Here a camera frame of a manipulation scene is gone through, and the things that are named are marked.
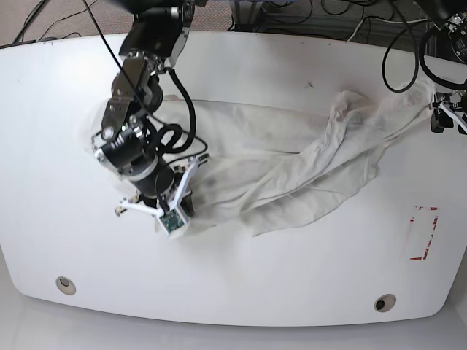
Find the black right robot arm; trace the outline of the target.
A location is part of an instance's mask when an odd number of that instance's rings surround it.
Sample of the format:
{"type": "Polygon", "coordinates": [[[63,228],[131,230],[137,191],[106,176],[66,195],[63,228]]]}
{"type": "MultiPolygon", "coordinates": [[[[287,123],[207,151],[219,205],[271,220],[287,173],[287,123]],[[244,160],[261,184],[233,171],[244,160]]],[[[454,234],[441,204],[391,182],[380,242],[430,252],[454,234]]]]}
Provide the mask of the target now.
{"type": "Polygon", "coordinates": [[[97,160],[139,191],[136,201],[161,210],[162,217],[194,214],[188,170],[166,161],[187,159],[199,139],[196,111],[180,82],[175,63],[185,47],[194,1],[118,1],[133,15],[131,30],[113,57],[119,68],[112,95],[92,138],[97,160]],[[159,76],[168,74],[188,107],[188,126],[155,117],[163,102],[159,76]]]}

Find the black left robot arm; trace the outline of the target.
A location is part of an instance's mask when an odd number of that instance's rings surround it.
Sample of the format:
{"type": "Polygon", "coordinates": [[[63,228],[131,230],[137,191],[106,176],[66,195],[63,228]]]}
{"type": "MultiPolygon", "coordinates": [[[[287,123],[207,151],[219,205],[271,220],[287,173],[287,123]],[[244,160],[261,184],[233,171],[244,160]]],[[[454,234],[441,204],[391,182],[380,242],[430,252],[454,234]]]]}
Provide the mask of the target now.
{"type": "Polygon", "coordinates": [[[436,93],[432,103],[431,131],[443,133],[447,128],[458,127],[466,134],[466,83],[456,83],[436,76],[425,62],[425,46],[434,36],[445,34],[455,56],[466,62],[466,2],[465,1],[418,1],[417,4],[434,22],[420,40],[418,49],[420,68],[437,85],[449,90],[436,93]]]}

